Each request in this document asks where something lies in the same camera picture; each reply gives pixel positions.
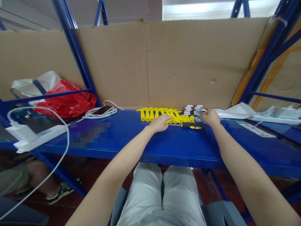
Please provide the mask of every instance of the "person's left hand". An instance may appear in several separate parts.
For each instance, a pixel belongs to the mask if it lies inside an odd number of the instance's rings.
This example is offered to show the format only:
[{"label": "person's left hand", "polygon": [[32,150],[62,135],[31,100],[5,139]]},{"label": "person's left hand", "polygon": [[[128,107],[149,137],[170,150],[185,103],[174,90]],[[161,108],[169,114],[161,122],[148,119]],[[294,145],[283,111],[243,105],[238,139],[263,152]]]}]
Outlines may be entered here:
[{"label": "person's left hand", "polygon": [[153,122],[147,127],[153,131],[153,133],[162,132],[168,128],[168,124],[165,124],[166,121],[173,119],[172,116],[164,114],[153,120]]}]

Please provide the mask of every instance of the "screwdriver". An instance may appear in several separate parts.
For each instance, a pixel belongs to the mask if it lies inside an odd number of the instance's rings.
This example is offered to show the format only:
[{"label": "screwdriver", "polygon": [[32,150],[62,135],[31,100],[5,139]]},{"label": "screwdriver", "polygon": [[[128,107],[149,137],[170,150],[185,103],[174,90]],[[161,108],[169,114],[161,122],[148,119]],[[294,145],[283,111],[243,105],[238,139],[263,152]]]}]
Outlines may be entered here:
[{"label": "screwdriver", "polygon": [[196,124],[196,123],[168,124],[168,126],[180,126],[181,128],[187,128],[187,129],[202,129],[203,128],[203,125]]}]

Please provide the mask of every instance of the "yellow plastic part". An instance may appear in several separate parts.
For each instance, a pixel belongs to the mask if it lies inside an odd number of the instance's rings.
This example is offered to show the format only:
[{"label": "yellow plastic part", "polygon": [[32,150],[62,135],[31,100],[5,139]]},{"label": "yellow plastic part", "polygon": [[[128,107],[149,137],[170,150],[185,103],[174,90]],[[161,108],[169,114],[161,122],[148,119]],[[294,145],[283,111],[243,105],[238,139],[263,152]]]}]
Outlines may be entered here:
[{"label": "yellow plastic part", "polygon": [[185,115],[181,115],[181,118],[183,119],[183,122],[187,122]]},{"label": "yellow plastic part", "polygon": [[162,115],[164,115],[165,114],[165,111],[167,110],[168,108],[163,108],[160,112],[161,112],[161,114]]},{"label": "yellow plastic part", "polygon": [[148,108],[145,110],[145,121],[150,121],[150,110],[153,109],[153,107]]},{"label": "yellow plastic part", "polygon": [[[170,113],[171,110],[172,110],[172,108],[166,109],[166,110],[165,110],[165,113],[166,113],[168,116],[172,116],[171,113]],[[168,120],[165,124],[168,124],[168,123],[173,123],[173,120],[170,119],[170,120]]]},{"label": "yellow plastic part", "polygon": [[183,123],[183,119],[181,118],[181,116],[179,115],[181,111],[175,111],[175,115],[177,117],[177,119],[179,120],[179,123],[182,124]]},{"label": "yellow plastic part", "polygon": [[153,108],[153,109],[150,110],[150,121],[151,122],[155,119],[155,117],[154,117],[154,111],[155,110],[157,110],[157,108]]},{"label": "yellow plastic part", "polygon": [[174,115],[174,112],[177,111],[176,109],[175,110],[171,110],[169,111],[169,113],[171,114],[171,116],[173,117],[173,123],[176,124],[176,123],[180,123],[180,120]]},{"label": "yellow plastic part", "polygon": [[186,115],[186,120],[187,120],[187,122],[191,123],[188,115]]},{"label": "yellow plastic part", "polygon": [[163,108],[158,108],[155,113],[155,118],[159,117],[159,111],[163,110]]},{"label": "yellow plastic part", "polygon": [[144,110],[146,110],[146,109],[148,109],[148,107],[136,110],[136,111],[141,111],[141,114],[140,114],[141,121],[145,121]]},{"label": "yellow plastic part", "polygon": [[190,119],[190,121],[191,121],[192,123],[195,123],[195,122],[194,122],[194,116],[190,116],[189,119]]}]

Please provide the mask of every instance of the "smartphone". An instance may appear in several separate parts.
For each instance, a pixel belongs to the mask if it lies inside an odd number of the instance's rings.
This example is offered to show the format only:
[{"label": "smartphone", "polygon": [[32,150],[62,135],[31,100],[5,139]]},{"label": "smartphone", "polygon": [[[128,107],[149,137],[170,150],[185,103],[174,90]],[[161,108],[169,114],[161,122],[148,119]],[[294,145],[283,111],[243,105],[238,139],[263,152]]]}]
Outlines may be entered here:
[{"label": "smartphone", "polygon": [[105,115],[109,110],[111,110],[114,106],[112,105],[105,105],[102,106],[97,111],[93,112],[92,115]]}]

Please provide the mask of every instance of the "white pants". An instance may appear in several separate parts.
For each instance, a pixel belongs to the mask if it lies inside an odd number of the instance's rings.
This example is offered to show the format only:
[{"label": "white pants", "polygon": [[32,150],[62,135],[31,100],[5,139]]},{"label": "white pants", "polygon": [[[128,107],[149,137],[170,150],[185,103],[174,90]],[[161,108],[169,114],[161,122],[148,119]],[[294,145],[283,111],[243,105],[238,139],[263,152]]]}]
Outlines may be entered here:
[{"label": "white pants", "polygon": [[[161,183],[164,181],[164,196],[161,198]],[[198,188],[190,167],[170,166],[161,173],[156,164],[138,163],[129,195],[117,226],[146,225],[152,215],[163,216],[169,224],[162,225],[206,225],[200,207]]]}]

